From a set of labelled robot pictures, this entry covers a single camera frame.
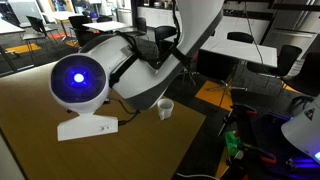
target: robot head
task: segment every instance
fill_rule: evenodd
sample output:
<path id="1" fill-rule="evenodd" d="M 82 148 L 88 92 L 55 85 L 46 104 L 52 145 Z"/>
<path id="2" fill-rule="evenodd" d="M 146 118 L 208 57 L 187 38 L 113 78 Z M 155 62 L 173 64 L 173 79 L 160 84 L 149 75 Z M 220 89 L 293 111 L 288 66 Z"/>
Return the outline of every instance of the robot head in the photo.
<path id="1" fill-rule="evenodd" d="M 81 113 L 93 113 L 105 101 L 108 77 L 102 66 L 84 54 L 61 59 L 51 72 L 51 93 L 63 107 Z"/>

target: blue led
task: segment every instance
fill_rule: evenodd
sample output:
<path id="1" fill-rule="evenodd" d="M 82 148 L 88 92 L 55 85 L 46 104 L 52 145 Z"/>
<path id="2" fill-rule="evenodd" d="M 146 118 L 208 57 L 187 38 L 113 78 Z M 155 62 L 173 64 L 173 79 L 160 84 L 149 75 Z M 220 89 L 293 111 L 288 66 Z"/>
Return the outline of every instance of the blue led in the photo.
<path id="1" fill-rule="evenodd" d="M 318 152 L 316 155 L 314 155 L 318 161 L 320 161 L 320 152 Z"/>
<path id="2" fill-rule="evenodd" d="M 81 83 L 84 80 L 84 76 L 80 73 L 77 73 L 76 75 L 73 76 L 73 79 L 77 83 Z"/>

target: tan desk surface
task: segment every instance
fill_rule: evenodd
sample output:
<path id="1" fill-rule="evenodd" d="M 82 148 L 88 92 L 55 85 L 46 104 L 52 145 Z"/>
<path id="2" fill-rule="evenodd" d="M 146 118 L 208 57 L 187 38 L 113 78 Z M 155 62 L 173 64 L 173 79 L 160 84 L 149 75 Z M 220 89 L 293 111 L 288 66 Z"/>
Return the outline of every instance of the tan desk surface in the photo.
<path id="1" fill-rule="evenodd" d="M 160 121 L 154 107 L 118 133 L 58 142 L 57 125 L 76 114 L 50 94 L 53 65 L 0 79 L 0 127 L 28 179 L 171 179 L 204 115 L 175 103 L 168 120 Z M 131 117 L 118 102 L 96 114 Z"/>

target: white table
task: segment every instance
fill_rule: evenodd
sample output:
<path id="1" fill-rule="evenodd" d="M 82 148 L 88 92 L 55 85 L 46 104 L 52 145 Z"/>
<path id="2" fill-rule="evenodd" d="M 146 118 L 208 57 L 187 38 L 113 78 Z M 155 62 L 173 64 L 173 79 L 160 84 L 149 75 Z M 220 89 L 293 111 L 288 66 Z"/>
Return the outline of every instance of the white table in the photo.
<path id="1" fill-rule="evenodd" d="M 66 31 L 66 28 L 64 27 L 63 21 L 69 20 L 70 16 L 83 16 L 82 14 L 76 14 L 76 13 L 69 12 L 69 11 L 42 13 L 42 15 L 60 20 L 65 37 L 67 37 L 68 34 Z"/>
<path id="2" fill-rule="evenodd" d="M 104 31 L 104 32 L 130 27 L 130 25 L 128 24 L 124 24 L 116 21 L 87 23 L 87 24 L 83 24 L 83 26 L 96 29 L 99 31 Z"/>
<path id="3" fill-rule="evenodd" d="M 21 32 L 24 32 L 24 29 L 19 28 L 11 23 L 8 23 L 7 21 L 0 19 L 0 35 L 21 33 Z M 1 45 L 0 45 L 0 53 L 2 54 L 4 59 L 7 61 L 7 63 L 10 65 L 11 69 L 14 72 L 17 72 L 18 71 L 17 68 L 11 62 L 10 58 L 7 56 L 5 50 L 1 47 Z"/>
<path id="4" fill-rule="evenodd" d="M 173 42 L 174 38 L 175 36 L 171 36 L 169 38 L 166 38 L 165 40 Z M 270 67 L 277 67 L 277 49 L 261 45 L 258 45 L 258 48 L 263 59 L 263 64 Z M 261 64 L 260 55 L 254 44 L 243 43 L 228 39 L 217 40 L 216 38 L 211 36 L 201 46 L 201 49 Z"/>

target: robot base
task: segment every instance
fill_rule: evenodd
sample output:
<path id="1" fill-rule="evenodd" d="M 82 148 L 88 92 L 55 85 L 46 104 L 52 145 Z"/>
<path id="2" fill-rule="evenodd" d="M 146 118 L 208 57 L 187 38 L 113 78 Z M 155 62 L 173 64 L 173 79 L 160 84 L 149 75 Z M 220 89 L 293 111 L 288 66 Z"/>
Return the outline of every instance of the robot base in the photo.
<path id="1" fill-rule="evenodd" d="M 58 141 L 118 132 L 118 119 L 109 116 L 81 114 L 58 125 Z"/>

